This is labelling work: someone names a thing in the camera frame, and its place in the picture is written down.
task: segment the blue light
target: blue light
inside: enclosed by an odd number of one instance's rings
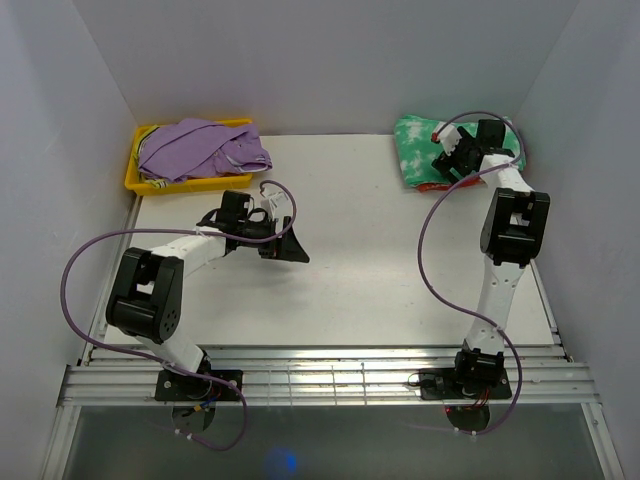
[[[274,447],[265,455],[264,466],[270,480],[293,478],[298,469],[298,458],[288,448]]]
[[[293,453],[287,453],[287,468],[291,473],[296,471],[296,467],[298,466],[298,460]]]

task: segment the black bracket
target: black bracket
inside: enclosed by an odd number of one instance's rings
[[[263,208],[254,208],[249,211],[247,206],[250,203],[251,195],[248,193],[227,190],[222,195],[220,208],[211,210],[197,225],[217,228],[224,233],[254,240],[274,235],[276,221],[270,219],[267,211]],[[252,219],[259,215],[261,215],[260,219]],[[286,228],[290,223],[291,217],[284,217],[282,228]],[[226,253],[233,252],[238,247],[257,248],[262,258],[309,263],[309,255],[300,245],[295,233],[293,233],[293,228],[271,242],[249,243],[227,239]]]
[[[468,432],[484,430],[489,426],[489,420],[491,420],[491,412],[488,405],[472,408],[450,405],[445,408],[445,412],[451,425]]]
[[[456,183],[461,178],[477,172],[485,155],[513,156],[511,150],[502,148],[506,127],[500,120],[479,120],[475,137],[464,127],[458,127],[457,130],[462,138],[458,141],[453,152],[450,155],[442,152],[431,163],[431,166],[451,183]]]
[[[489,355],[477,348],[470,350],[465,342],[456,354],[455,371],[467,390],[496,388],[505,375],[504,355],[502,352]]]
[[[480,249],[495,265],[529,264],[540,252],[551,199],[542,192],[515,192],[496,188],[482,228]],[[511,222],[522,215],[522,224]]]
[[[242,370],[209,370],[207,375],[235,382],[238,390],[242,391]],[[198,402],[208,396],[215,395],[217,402],[237,402],[240,397],[228,387],[217,383],[206,382],[198,378],[185,377],[168,370],[158,374],[154,399],[159,402]]]
[[[425,368],[418,371],[420,398],[423,400],[469,400],[474,401],[486,388],[489,400],[511,398],[511,387],[507,372],[503,371],[494,387],[480,382],[463,382],[455,368]]]
[[[196,412],[193,407],[173,407],[171,418],[173,426],[190,433],[204,432],[216,416],[215,403]]]
[[[129,248],[124,252],[107,303],[109,325],[127,335],[145,337],[161,345],[180,321],[184,262]],[[154,283],[151,294],[139,285]]]

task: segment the glass panel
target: glass panel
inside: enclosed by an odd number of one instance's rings
[[[219,408],[204,437],[233,438],[241,413]],[[160,428],[169,407],[84,407],[65,478],[603,478],[580,405],[521,405],[478,438],[407,424],[449,426],[440,406],[251,408],[219,453]]]

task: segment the white table surface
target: white table surface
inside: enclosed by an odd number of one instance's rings
[[[441,305],[423,285],[416,245],[439,193],[407,188],[393,137],[263,137],[274,169],[254,177],[288,186],[298,202],[295,232],[311,257],[262,260],[239,249],[184,284],[182,325],[202,345],[454,346],[472,319]],[[137,227],[193,228],[222,193],[145,197]],[[452,194],[427,232],[425,261],[436,288],[475,309],[483,277],[479,237],[491,200],[485,186]],[[176,238],[135,235],[150,248]],[[531,270],[515,294],[507,333],[516,345],[553,340]],[[106,340],[135,344],[109,327]]]

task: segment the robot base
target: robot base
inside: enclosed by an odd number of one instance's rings
[[[242,391],[242,370],[211,370],[207,375],[235,382],[238,390]],[[203,380],[184,377],[182,375],[162,370],[158,374],[156,393],[154,399],[159,402],[198,402],[206,400],[207,395],[213,390],[217,392],[216,402],[237,402],[238,394],[222,385],[209,384]]]
[[[480,432],[489,426],[491,411],[487,405],[480,408],[448,406],[445,408],[447,418],[454,427],[460,430]]]
[[[459,381],[456,369],[425,368],[418,372],[420,398],[423,400],[470,400],[474,401],[485,390],[486,385],[470,380]],[[489,387],[489,400],[511,398],[511,387],[507,372],[503,371],[497,386]]]

